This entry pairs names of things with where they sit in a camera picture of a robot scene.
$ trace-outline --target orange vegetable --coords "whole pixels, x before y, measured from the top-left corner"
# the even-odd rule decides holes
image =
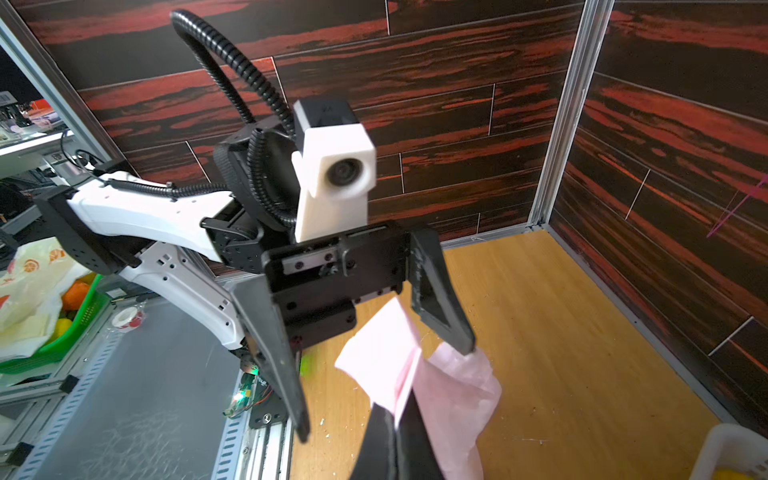
[[[76,281],[69,287],[67,293],[61,296],[61,308],[64,310],[77,310],[80,305],[83,304],[85,296],[88,295],[88,291],[91,286],[81,281]]]

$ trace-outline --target aluminum frame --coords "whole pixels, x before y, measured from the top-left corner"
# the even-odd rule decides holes
[[[41,432],[49,424],[51,417],[63,403],[66,396],[66,393],[58,392],[58,394],[26,402],[22,413],[14,421],[8,434],[4,435],[5,439],[3,444],[0,445],[0,479],[7,480],[12,478],[17,472],[18,466],[15,463],[9,463],[9,461],[22,444],[32,446],[34,451]]]
[[[242,376],[242,372],[237,375],[233,393],[239,389]],[[285,422],[252,429],[249,427],[252,411],[224,423],[210,480],[288,480],[290,477],[293,421],[288,418]]]
[[[88,363],[80,382],[69,395],[61,397],[57,407],[52,409],[50,418],[44,422],[42,434],[34,437],[35,449],[26,458],[24,464],[18,468],[15,480],[32,480],[35,477],[43,461],[48,457],[56,441],[85,400],[86,395],[96,382],[96,378],[104,370],[123,335],[122,332],[111,331],[101,337],[93,359]]]
[[[547,147],[544,166],[541,169],[536,196],[531,205],[528,224],[548,223],[565,172],[568,153],[571,151],[584,100],[592,81],[594,66],[598,62],[600,47],[614,0],[587,0],[581,13],[571,62],[565,75],[563,93],[554,118],[552,136]]]
[[[496,230],[490,230],[483,233],[477,233],[475,235],[469,235],[467,237],[455,238],[453,240],[446,240],[440,242],[440,247],[443,250],[452,250],[454,248],[466,247],[467,245],[474,245],[475,243],[489,242],[491,240],[497,240],[504,237],[512,237],[513,235],[519,235],[521,233],[528,233],[535,231],[537,227],[529,223],[520,223],[518,225],[512,225],[510,227],[498,228]]]
[[[0,46],[64,119],[84,149],[104,161],[125,159],[8,0],[0,0]]]

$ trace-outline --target pink cloth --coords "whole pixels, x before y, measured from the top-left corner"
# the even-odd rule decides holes
[[[336,368],[354,378],[398,426],[411,389],[446,480],[481,479],[475,442],[493,415],[502,386],[480,349],[463,356],[442,343],[429,361],[397,299],[390,300],[344,346]]]

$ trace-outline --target wooden floor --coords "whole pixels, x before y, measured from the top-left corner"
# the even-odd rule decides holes
[[[503,388],[478,439],[485,478],[688,478],[716,417],[548,233],[445,257]],[[389,298],[359,306],[357,328]],[[429,356],[440,340],[412,318]],[[305,352],[312,433],[294,443],[292,480],[352,471],[369,400],[333,368],[351,335]]]

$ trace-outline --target red and black wood grain wall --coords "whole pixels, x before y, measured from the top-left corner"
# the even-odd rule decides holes
[[[616,2],[551,225],[768,434],[768,2]]]
[[[219,180],[239,119],[176,37],[187,8],[289,103],[346,98],[379,152],[371,221],[446,240],[523,223],[547,150],[580,0],[12,0],[148,180]],[[243,92],[257,117],[268,114]]]

